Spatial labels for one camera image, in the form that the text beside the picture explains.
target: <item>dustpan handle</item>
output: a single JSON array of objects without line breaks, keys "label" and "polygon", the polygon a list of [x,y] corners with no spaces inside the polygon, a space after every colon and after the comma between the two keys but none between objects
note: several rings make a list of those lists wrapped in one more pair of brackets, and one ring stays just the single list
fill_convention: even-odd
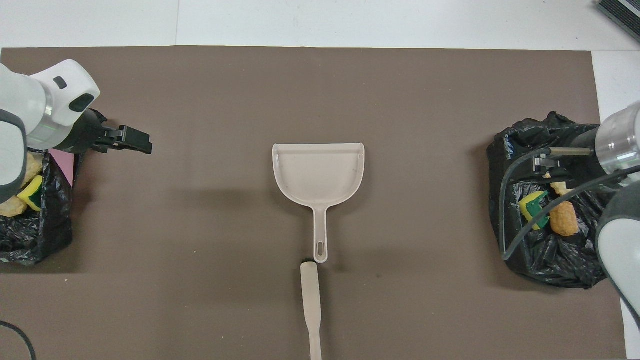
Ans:
[{"label": "dustpan handle", "polygon": [[314,209],[314,260],[324,263],[327,259],[326,209]]}]

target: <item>metal rod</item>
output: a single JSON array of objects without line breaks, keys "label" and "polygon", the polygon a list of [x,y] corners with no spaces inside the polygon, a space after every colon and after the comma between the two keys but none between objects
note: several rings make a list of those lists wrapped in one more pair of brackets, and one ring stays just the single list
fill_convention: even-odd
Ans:
[{"label": "metal rod", "polygon": [[550,147],[551,155],[561,156],[591,156],[593,149],[588,147]]}]

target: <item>black bag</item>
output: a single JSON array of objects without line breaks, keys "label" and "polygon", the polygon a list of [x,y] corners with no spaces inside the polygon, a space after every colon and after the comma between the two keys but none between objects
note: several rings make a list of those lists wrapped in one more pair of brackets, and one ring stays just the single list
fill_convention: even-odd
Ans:
[{"label": "black bag", "polygon": [[[502,176],[513,162],[523,154],[544,147],[560,146],[572,138],[598,127],[576,124],[555,112],[544,121],[525,119],[495,135],[487,148],[489,159],[489,212],[493,231],[498,238],[498,199]],[[514,179],[523,179],[531,168],[523,164],[514,173]],[[548,184],[520,181],[507,186],[505,203],[506,246],[521,230],[526,220],[520,213],[518,202],[532,192],[546,191],[550,200],[558,198]],[[532,230],[518,246],[507,266],[517,274],[535,281],[563,288],[589,289],[607,276],[600,265],[594,248],[598,219],[613,192],[584,192],[570,199],[575,208],[579,231],[564,237],[554,233],[547,225]]]},{"label": "black bag", "polygon": [[33,265],[71,243],[71,186],[48,152],[44,153],[42,177],[41,212],[28,208],[16,217],[0,216],[2,262]]}]

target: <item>white floor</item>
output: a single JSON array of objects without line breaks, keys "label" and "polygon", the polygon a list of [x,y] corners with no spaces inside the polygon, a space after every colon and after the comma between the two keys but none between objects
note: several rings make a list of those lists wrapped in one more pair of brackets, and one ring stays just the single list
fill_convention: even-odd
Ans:
[{"label": "white floor", "polygon": [[[2,47],[247,45],[584,50],[600,117],[640,100],[640,43],[593,0],[4,0]],[[627,357],[640,332],[626,309]]]}]

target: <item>brush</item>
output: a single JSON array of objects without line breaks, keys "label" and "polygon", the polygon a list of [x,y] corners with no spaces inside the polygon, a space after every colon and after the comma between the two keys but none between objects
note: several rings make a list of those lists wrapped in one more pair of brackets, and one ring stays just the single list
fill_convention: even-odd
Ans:
[{"label": "brush", "polygon": [[318,281],[318,266],[315,261],[304,261],[300,265],[302,280],[302,304],[305,308],[305,320],[309,330],[309,348],[311,360],[322,360],[320,347],[320,283]]}]

